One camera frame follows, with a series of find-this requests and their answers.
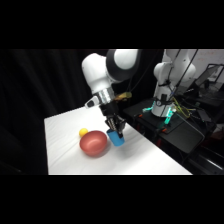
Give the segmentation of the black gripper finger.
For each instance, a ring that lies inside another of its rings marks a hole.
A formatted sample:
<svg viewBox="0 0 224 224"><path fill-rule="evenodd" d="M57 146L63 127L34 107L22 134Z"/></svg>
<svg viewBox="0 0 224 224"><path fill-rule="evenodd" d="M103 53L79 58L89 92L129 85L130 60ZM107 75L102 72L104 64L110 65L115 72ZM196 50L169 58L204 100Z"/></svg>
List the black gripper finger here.
<svg viewBox="0 0 224 224"><path fill-rule="evenodd" d="M124 130L124 128L125 128L125 123L118 125L117 134L118 134L119 138L123 137L123 130Z"/></svg>
<svg viewBox="0 0 224 224"><path fill-rule="evenodd" d="M105 123L110 127L111 130L117 131L116 125L113 121L113 119L108 119L105 121Z"/></svg>

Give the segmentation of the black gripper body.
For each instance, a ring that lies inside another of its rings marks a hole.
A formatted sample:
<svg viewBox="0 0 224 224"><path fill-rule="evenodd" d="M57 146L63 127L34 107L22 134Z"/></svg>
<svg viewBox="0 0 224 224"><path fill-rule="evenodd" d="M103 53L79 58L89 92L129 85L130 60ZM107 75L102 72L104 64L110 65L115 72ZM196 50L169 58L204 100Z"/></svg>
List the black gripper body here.
<svg viewBox="0 0 224 224"><path fill-rule="evenodd" d="M102 104L100 106L102 114L106 117L106 120L113 119L116 128L119 124L125 123L125 120L119 115L119 108L115 101L108 104Z"/></svg>

